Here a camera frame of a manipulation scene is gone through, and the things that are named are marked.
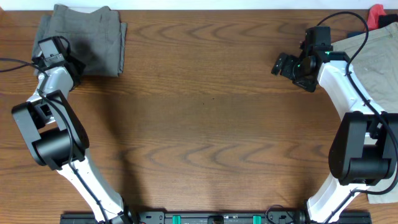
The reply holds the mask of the grey shorts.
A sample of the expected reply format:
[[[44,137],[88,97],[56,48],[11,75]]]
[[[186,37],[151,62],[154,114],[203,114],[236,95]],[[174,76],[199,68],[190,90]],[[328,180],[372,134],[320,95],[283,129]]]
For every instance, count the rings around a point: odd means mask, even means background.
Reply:
[[[127,24],[120,21],[119,12],[108,6],[84,13],[56,4],[51,16],[41,17],[32,56],[40,52],[38,41],[63,36],[72,55],[86,65],[84,76],[118,77],[124,69],[126,32]]]

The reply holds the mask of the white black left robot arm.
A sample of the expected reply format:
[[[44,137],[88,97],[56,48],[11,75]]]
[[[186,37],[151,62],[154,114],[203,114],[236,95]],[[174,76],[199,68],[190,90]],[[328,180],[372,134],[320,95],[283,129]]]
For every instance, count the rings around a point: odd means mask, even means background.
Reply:
[[[85,64],[71,55],[71,45],[62,36],[42,39],[38,46],[29,64],[38,71],[37,88],[13,107],[12,116],[36,163],[66,178],[93,211],[90,218],[64,216],[61,222],[139,223],[92,161],[88,135],[67,101]]]

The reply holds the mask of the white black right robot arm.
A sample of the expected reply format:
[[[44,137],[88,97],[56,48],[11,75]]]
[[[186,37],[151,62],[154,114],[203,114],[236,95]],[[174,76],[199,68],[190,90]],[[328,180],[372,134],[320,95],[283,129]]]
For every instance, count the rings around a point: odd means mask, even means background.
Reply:
[[[281,53],[272,74],[288,78],[305,91],[322,87],[336,108],[341,123],[332,142],[330,174],[318,192],[305,203],[297,223],[337,223],[342,211],[360,193],[397,172],[397,114],[379,106],[354,73],[352,59],[331,44],[329,27],[305,31],[301,54]]]

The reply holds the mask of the beige khaki shorts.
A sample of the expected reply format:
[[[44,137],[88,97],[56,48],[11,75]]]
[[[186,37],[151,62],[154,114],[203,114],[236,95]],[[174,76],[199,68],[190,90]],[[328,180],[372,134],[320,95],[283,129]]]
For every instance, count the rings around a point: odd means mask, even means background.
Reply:
[[[353,56],[362,44],[364,34],[333,43],[335,51]],[[397,113],[397,22],[372,30],[369,38],[353,60],[357,78],[373,100],[388,113]],[[394,178],[381,180],[370,190],[380,191],[388,187]],[[368,196],[369,203],[396,203],[397,185],[388,194]]]

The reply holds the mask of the red cloth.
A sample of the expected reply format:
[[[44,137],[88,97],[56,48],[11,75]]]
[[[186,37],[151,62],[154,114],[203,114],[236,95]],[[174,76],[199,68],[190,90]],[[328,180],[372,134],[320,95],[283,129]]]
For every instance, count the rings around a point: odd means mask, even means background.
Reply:
[[[379,17],[386,16],[384,6],[382,4],[373,5],[368,12],[367,25],[369,30],[376,30],[379,28]]]

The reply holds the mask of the black cloth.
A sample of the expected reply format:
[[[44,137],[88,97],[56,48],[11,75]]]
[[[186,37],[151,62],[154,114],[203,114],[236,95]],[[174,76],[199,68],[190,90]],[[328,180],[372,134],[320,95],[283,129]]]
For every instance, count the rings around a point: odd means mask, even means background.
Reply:
[[[387,15],[380,15],[378,19],[378,28],[386,27],[394,22],[398,21],[397,14],[387,14]]]

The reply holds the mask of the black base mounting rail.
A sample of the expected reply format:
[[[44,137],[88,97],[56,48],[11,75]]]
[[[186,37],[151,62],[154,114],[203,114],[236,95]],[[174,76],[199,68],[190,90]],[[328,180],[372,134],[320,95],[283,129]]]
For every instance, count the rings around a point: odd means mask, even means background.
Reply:
[[[306,219],[304,211],[271,210],[266,213],[164,213],[141,212],[134,215],[142,224],[265,224],[265,223],[317,223]],[[98,223],[90,213],[63,214],[61,224]],[[368,212],[343,212],[339,224],[372,224]]]

